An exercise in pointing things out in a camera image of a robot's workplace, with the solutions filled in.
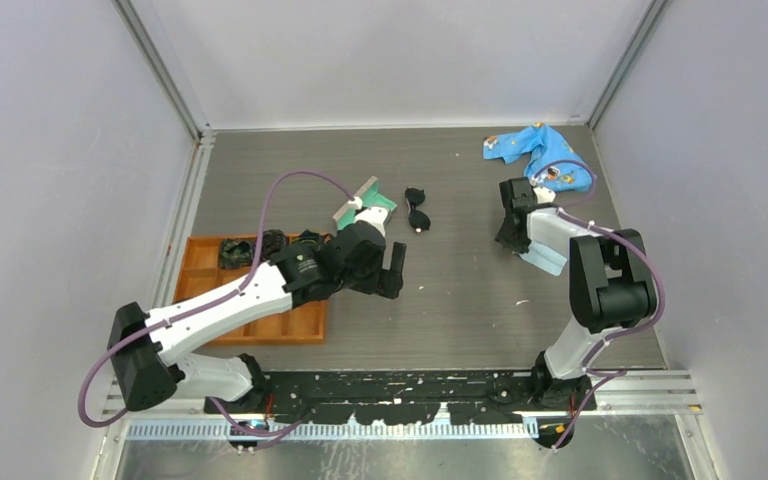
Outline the beige glasses case green lining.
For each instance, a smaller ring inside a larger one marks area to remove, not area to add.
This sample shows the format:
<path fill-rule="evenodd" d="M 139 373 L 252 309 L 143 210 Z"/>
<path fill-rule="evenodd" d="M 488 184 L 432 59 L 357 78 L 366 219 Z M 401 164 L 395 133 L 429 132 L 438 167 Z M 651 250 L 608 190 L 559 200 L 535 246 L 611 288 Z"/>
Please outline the beige glasses case green lining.
<path fill-rule="evenodd" d="M 371 176 L 355 192 L 354 196 L 350 198 L 346 203 L 344 203 L 332 216 L 332 220 L 337 231 L 340 231 L 348 225 L 352 224 L 351 220 L 353 219 L 354 213 L 349 210 L 348 202 L 355 196 L 360 197 L 363 200 L 365 206 L 377 205 L 389 208 L 391 210 L 389 220 L 392 218 L 394 212 L 398 208 L 397 204 L 393 200 L 389 199 L 380 192 L 380 180 L 376 176 Z"/>

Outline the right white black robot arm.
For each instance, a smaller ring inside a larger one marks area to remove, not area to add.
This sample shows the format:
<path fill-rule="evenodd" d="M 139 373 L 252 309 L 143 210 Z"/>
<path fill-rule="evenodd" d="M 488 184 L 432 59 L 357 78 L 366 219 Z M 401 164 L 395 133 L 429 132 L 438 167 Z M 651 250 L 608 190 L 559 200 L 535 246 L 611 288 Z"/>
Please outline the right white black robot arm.
<path fill-rule="evenodd" d="M 537 406 L 556 410 L 583 390 L 612 335 L 656 313 L 656 285 L 637 231 L 574 220 L 525 178 L 505 180 L 499 191 L 505 215 L 497 243 L 551 275 L 568 275 L 572 317 L 538 354 L 525 387 Z"/>

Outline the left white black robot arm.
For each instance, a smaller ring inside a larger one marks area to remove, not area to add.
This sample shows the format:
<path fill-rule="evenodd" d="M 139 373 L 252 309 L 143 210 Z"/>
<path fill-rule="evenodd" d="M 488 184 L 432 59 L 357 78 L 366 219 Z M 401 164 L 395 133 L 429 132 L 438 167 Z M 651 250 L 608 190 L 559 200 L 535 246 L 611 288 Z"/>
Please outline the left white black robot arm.
<path fill-rule="evenodd" d="M 114 316 L 111 365 L 130 412 L 154 408 L 178 393 L 214 397 L 240 412 L 258 412 L 267 389 L 253 360 L 197 354 L 204 344 L 264 317 L 325 301 L 342 290 L 398 297 L 407 246 L 387 244 L 358 221 L 329 241 L 296 242 L 235 283 L 167 307 L 132 302 Z"/>

